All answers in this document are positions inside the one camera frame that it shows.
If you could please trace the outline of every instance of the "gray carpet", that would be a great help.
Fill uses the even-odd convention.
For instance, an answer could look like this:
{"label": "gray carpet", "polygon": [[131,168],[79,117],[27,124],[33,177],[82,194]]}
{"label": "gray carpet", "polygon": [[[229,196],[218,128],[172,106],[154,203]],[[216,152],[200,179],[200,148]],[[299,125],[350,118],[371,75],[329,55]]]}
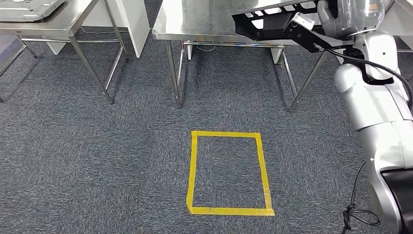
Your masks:
{"label": "gray carpet", "polygon": [[[364,156],[332,85],[334,57],[290,113],[285,70],[272,64],[269,50],[194,49],[184,106],[176,109],[162,41],[150,37],[140,59],[122,59],[110,90],[115,105],[71,46],[59,56],[44,44],[31,46],[40,58],[23,53],[0,79],[0,233],[341,232]],[[179,44],[173,46],[177,55]],[[107,75],[117,45],[83,48]],[[16,49],[14,43],[7,51]],[[299,86],[318,56],[295,46],[287,54]],[[261,133],[276,216],[189,214],[191,130]],[[256,150],[250,139],[200,137],[194,206],[263,207]],[[370,207],[365,178],[357,203]],[[357,221],[353,228],[388,233]]]}

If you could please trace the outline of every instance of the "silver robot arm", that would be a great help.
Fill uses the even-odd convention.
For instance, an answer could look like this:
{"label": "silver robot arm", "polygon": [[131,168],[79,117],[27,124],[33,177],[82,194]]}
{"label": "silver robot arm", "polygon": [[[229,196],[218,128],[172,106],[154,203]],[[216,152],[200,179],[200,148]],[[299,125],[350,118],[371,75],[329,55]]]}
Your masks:
{"label": "silver robot arm", "polygon": [[[316,7],[302,6],[310,1]],[[382,1],[280,0],[267,6],[277,7],[278,13],[267,13],[264,7],[232,17],[236,32],[252,40],[291,39],[311,53],[344,57],[335,85],[364,148],[374,212],[392,233],[413,234],[413,92],[400,76],[394,38],[377,30],[384,19]],[[321,26],[307,17],[313,13]],[[255,26],[256,20],[263,26]],[[345,49],[344,55],[336,49]],[[351,228],[354,207],[344,212],[343,233]]]}
{"label": "silver robot arm", "polygon": [[[326,35],[338,39],[354,36],[353,48],[365,60],[400,74],[394,38],[375,30],[382,20],[382,2],[338,0],[337,5],[335,18],[331,1],[318,3]],[[345,63],[336,72],[335,86],[344,98],[365,152],[367,187],[374,211],[391,232],[412,234],[413,116],[402,82],[370,65]]]}

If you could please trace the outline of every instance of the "yellow tape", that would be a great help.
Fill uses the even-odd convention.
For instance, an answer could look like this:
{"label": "yellow tape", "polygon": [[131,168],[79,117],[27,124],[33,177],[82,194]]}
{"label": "yellow tape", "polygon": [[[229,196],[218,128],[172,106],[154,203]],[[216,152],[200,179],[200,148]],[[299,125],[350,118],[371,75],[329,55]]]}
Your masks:
{"label": "yellow tape", "polygon": [[191,207],[193,215],[246,215],[246,216],[274,216],[273,209],[255,208],[218,208],[218,207]]}
{"label": "yellow tape", "polygon": [[270,186],[268,184],[267,169],[265,167],[263,142],[261,141],[261,135],[255,138],[255,140],[257,143],[258,161],[260,162],[261,181],[263,183],[265,207],[267,209],[272,209],[271,192],[270,192]]}
{"label": "yellow tape", "polygon": [[187,193],[187,206],[192,207],[193,193],[195,189],[195,175],[196,175],[196,152],[197,152],[198,137],[196,133],[192,132],[192,144],[191,144],[191,162],[189,166],[189,186]]}
{"label": "yellow tape", "polygon": [[192,131],[192,134],[199,137],[248,137],[256,138],[259,133],[236,133],[236,132],[207,132],[207,131]]}
{"label": "yellow tape", "polygon": [[[271,204],[271,192],[268,185],[267,170],[263,152],[263,143],[259,133],[236,133],[236,132],[206,132],[192,131],[191,159],[189,166],[189,185],[187,193],[187,207],[193,215],[249,215],[249,216],[274,216]],[[193,194],[196,176],[196,155],[198,147],[198,136],[200,137],[248,137],[255,138],[258,150],[258,161],[260,162],[261,181],[263,183],[265,209],[256,208],[224,208],[224,207],[193,207]]]}

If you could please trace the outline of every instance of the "metal table leg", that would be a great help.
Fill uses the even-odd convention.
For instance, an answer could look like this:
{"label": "metal table leg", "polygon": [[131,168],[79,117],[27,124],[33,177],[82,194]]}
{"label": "metal table leg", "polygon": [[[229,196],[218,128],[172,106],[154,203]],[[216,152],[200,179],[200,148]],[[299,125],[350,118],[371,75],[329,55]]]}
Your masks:
{"label": "metal table leg", "polygon": [[302,88],[300,89],[300,92],[298,93],[298,95],[295,95],[295,99],[293,104],[290,107],[290,111],[295,111],[298,103],[300,102],[302,96],[304,95],[305,91],[308,88],[308,85],[311,83],[311,81],[313,80],[315,74],[317,73],[317,71],[320,69],[322,63],[325,61],[326,57],[327,57],[328,52],[324,51],[320,58],[317,60],[316,65],[313,67],[313,70],[311,71],[310,75],[308,76],[307,80],[305,81],[304,85],[302,86]]}
{"label": "metal table leg", "polygon": [[115,31],[116,37],[119,41],[120,47],[125,52],[125,57],[128,58],[128,53],[126,53],[125,45],[123,44],[122,37],[120,36],[119,29],[117,28],[117,25],[116,25],[116,22],[114,20],[111,7],[109,6],[109,3],[108,3],[108,0],[104,0],[104,2],[105,2],[106,10],[108,11],[108,14],[109,14],[109,18],[111,19],[111,23],[112,23],[113,29]]}
{"label": "metal table leg", "polygon": [[180,101],[180,95],[179,95],[179,84],[181,81],[181,70],[182,70],[182,65],[183,65],[183,60],[184,60],[184,55],[185,55],[184,42],[183,41],[181,42],[181,57],[179,61],[178,77],[176,76],[175,63],[173,61],[173,54],[172,54],[172,47],[170,44],[170,40],[166,40],[165,45],[166,45],[166,50],[167,50],[168,62],[169,62],[170,77],[172,80],[172,88],[173,88],[173,93],[175,95],[175,103],[177,107],[180,107],[181,101]]}
{"label": "metal table leg", "polygon": [[287,71],[288,80],[290,81],[291,91],[293,92],[294,98],[297,97],[297,89],[294,84],[294,79],[290,71],[290,66],[288,65],[287,56],[285,56],[285,48],[281,52],[282,60],[284,61],[285,69]]}
{"label": "metal table leg", "polygon": [[38,58],[37,55],[33,52],[32,48],[30,48],[30,46],[27,44],[27,42],[21,40],[21,36],[17,36],[17,39],[19,39],[19,41],[20,41],[21,43],[23,43],[23,45],[26,46],[26,49],[29,50],[30,54],[32,54],[32,56],[33,56],[35,59]]}
{"label": "metal table leg", "polygon": [[102,82],[100,81],[99,77],[96,74],[96,71],[93,69],[92,65],[90,64],[88,58],[83,53],[82,49],[80,48],[79,43],[77,42],[75,37],[69,37],[70,42],[72,43],[73,47],[75,48],[76,52],[79,54],[80,58],[82,59],[83,63],[85,63],[86,68],[88,69],[89,73],[92,75],[93,79],[95,80],[97,86],[99,87],[100,91],[103,92],[106,100],[109,104],[114,104],[113,99],[109,96],[108,92],[106,91],[105,87],[103,86]]}

